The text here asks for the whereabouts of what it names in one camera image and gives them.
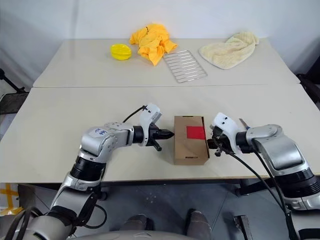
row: white wall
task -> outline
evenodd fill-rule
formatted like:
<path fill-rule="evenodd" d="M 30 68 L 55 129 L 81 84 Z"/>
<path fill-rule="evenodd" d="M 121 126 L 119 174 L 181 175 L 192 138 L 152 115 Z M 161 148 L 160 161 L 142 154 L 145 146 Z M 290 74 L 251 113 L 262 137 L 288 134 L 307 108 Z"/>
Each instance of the white wall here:
<path fill-rule="evenodd" d="M 320 0 L 0 0 L 0 67 L 31 86 L 63 39 L 129 38 L 151 22 L 173 38 L 269 37 L 294 73 L 320 55 Z"/>

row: handwritten label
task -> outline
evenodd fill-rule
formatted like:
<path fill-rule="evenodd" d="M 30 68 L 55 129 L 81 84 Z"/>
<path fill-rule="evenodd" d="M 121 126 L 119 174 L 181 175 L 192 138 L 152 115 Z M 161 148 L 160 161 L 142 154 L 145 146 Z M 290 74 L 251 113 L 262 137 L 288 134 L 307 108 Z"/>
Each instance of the handwritten label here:
<path fill-rule="evenodd" d="M 99 137 L 103 137 L 104 135 L 106 135 L 108 133 L 108 131 L 102 129 L 102 128 L 96 128 L 94 130 L 92 130 L 89 135 L 93 138 L 99 138 Z"/>

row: gray floor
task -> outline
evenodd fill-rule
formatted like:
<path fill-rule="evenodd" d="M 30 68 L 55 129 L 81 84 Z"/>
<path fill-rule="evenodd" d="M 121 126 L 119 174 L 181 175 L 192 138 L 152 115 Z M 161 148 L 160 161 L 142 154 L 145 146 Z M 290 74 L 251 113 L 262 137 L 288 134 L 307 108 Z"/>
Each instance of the gray floor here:
<path fill-rule="evenodd" d="M 129 217 L 139 213 L 153 219 L 156 230 L 181 234 L 187 211 L 194 208 L 207 217 L 214 240 L 244 239 L 233 222 L 233 216 L 236 215 L 248 216 L 255 240 L 288 239 L 285 218 L 268 192 L 237 197 L 233 194 L 235 188 L 236 185 L 232 184 L 112 187 L 108 189 L 108 199 L 98 202 L 107 211 L 106 224 L 99 229 L 78 227 L 74 237 L 117 230 Z M 23 187 L 21 198 L 24 198 L 26 191 L 31 192 L 28 195 L 33 197 L 24 199 L 23 205 L 35 205 L 43 213 L 48 211 L 56 194 L 56 191 L 46 188 Z M 102 220 L 102 211 L 95 208 L 88 224 L 98 225 Z M 0 217 L 0 233 L 8 222 L 8 218 L 5 220 Z"/>

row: red label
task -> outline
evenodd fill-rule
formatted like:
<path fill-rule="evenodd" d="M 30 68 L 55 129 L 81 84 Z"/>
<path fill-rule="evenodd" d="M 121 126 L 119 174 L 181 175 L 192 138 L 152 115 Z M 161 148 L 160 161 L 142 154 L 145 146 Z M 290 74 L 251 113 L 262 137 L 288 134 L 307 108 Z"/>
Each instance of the red label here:
<path fill-rule="evenodd" d="M 187 139 L 206 139 L 206 133 L 203 126 L 186 126 Z"/>

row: black cable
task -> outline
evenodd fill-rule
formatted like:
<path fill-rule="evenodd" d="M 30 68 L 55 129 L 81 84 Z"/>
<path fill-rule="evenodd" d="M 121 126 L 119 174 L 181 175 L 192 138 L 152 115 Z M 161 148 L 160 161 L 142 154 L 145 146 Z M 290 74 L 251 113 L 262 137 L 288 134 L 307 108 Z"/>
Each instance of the black cable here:
<path fill-rule="evenodd" d="M 41 211 L 38 208 L 36 208 L 34 206 L 31 206 L 31 207 L 27 208 L 26 210 L 21 211 L 14 218 L 13 222 L 11 223 L 11 226 L 10 226 L 10 228 L 9 228 L 5 238 L 4 238 L 4 240 L 12 240 L 13 239 L 13 237 L 15 235 L 15 232 L 17 230 L 17 227 L 19 225 L 19 222 L 23 218 L 19 233 L 18 233 L 18 235 L 16 237 L 16 240 L 22 240 L 24 235 L 25 235 L 25 232 L 26 232 L 26 229 L 27 229 L 27 226 L 28 226 L 29 219 L 30 219 L 31 215 L 39 217 L 39 216 L 41 216 L 43 214 L 41 213 Z"/>
<path fill-rule="evenodd" d="M 123 120 L 123 123 L 125 123 L 129 118 L 131 118 L 133 115 L 135 115 L 137 112 L 139 112 L 140 110 L 144 110 L 147 106 L 143 105 L 142 107 L 139 107 L 137 110 L 135 110 L 133 113 L 131 113 L 129 116 L 127 116 L 125 118 L 125 120 Z"/>
<path fill-rule="evenodd" d="M 277 199 L 276 195 L 272 192 L 271 188 L 268 186 L 268 184 L 265 182 L 265 180 L 263 180 L 263 178 L 255 171 L 253 170 L 248 164 L 246 164 L 240 157 L 236 156 L 233 152 L 223 148 L 220 144 L 217 143 L 216 139 L 213 137 L 212 138 L 214 143 L 224 152 L 226 152 L 227 154 L 229 154 L 230 156 L 232 156 L 233 158 L 237 159 L 240 163 L 242 163 L 247 169 L 249 169 L 261 182 L 262 184 L 266 187 L 266 189 L 270 192 L 270 194 L 272 195 L 272 197 L 274 198 L 274 200 L 278 203 L 279 207 L 282 209 L 282 211 L 284 213 L 285 209 L 283 209 L 281 203 L 279 202 L 279 200 Z"/>
<path fill-rule="evenodd" d="M 99 225 L 97 225 L 97 226 L 89 226 L 89 225 L 87 225 L 87 224 L 84 225 L 84 227 L 86 227 L 87 229 L 98 229 L 98 228 L 101 228 L 101 227 L 106 223 L 106 221 L 107 221 L 108 215 L 107 215 L 106 210 L 105 210 L 102 206 L 100 206 L 100 205 L 98 205 L 98 204 L 96 204 L 95 207 L 97 207 L 97 208 L 99 208 L 99 209 L 101 209 L 101 210 L 103 211 L 104 220 L 103 220 L 103 222 L 102 222 L 101 224 L 99 224 Z"/>
<path fill-rule="evenodd" d="M 276 192 L 278 193 L 279 195 L 279 198 L 280 198 L 280 201 L 281 201 L 281 205 L 282 205 L 282 209 L 284 211 L 285 214 L 288 213 L 288 209 L 286 207 L 286 204 L 285 204 L 285 201 L 284 201 L 284 198 L 282 196 L 282 193 L 279 189 L 279 186 L 274 178 L 274 176 L 272 175 L 272 173 L 270 172 L 268 166 L 266 165 L 265 161 L 262 159 L 262 157 L 259 155 L 259 153 L 256 151 L 256 150 L 253 150 L 254 154 L 257 156 L 257 158 L 260 160 L 260 162 L 262 163 L 264 169 L 267 171 L 267 173 L 269 174 L 270 178 L 271 178 L 271 181 L 273 182 L 273 185 L 275 187 L 275 190 Z"/>

